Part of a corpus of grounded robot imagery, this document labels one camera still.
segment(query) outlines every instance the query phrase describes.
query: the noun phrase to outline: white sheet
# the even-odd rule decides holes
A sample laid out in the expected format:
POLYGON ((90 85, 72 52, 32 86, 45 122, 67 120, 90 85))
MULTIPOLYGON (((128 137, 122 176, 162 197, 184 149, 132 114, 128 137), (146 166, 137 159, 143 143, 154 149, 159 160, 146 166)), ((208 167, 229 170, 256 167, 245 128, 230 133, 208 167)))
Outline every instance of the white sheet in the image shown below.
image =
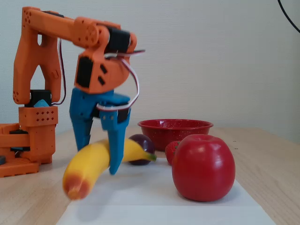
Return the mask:
POLYGON ((122 164, 116 175, 105 171, 92 193, 72 202, 58 225, 274 225, 261 206, 235 181, 216 202, 182 198, 165 159, 147 166, 122 164))

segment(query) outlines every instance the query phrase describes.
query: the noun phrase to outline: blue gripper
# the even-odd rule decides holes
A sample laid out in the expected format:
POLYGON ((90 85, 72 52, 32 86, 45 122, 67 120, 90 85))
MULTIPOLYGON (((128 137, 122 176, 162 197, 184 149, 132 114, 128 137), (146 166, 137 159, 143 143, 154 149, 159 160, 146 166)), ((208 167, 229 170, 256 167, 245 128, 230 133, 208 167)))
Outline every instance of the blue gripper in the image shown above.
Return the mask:
POLYGON ((70 103, 70 117, 75 134, 77 149, 80 151, 90 142, 90 130, 93 118, 100 118, 102 129, 107 130, 110 150, 110 174, 114 175, 123 159, 125 131, 129 124, 130 109, 112 112, 99 111, 96 105, 125 105, 129 97, 116 94, 114 91, 103 94, 87 94, 74 88, 70 103))

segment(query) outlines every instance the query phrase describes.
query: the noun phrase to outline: banana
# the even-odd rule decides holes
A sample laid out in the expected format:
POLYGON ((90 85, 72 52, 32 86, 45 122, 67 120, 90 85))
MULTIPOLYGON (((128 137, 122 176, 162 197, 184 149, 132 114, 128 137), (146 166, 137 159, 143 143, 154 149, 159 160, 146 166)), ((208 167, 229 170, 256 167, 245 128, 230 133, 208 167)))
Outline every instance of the banana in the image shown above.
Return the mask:
MULTIPOLYGON (((144 151, 135 141, 125 139, 122 162, 146 159, 156 161, 156 155, 144 151)), ((63 175, 62 184, 70 200, 85 198, 93 189, 97 179, 109 167, 108 139, 91 143, 82 148, 70 161, 63 175)))

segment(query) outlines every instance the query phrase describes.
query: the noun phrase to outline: mounting hole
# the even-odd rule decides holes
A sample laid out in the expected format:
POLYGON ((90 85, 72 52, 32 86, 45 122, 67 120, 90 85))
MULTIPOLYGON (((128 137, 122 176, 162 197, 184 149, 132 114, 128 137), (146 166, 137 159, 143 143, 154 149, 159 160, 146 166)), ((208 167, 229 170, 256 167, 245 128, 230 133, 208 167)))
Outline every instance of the mounting hole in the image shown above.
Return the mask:
POLYGON ((37 43, 40 46, 42 44, 42 35, 38 34, 37 36, 37 43))

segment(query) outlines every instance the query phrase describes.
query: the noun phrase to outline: purple plum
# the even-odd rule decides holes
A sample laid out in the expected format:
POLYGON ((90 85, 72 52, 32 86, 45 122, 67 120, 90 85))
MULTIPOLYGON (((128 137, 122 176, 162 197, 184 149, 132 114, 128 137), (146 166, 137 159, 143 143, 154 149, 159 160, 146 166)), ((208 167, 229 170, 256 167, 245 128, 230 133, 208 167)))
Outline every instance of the purple plum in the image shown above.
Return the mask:
MULTIPOLYGON (((129 139, 135 141, 148 153, 155 154, 154 143, 151 141, 149 137, 142 134, 136 134, 129 137, 129 139)), ((129 163, 132 165, 147 165, 150 161, 145 159, 130 161, 129 163)))

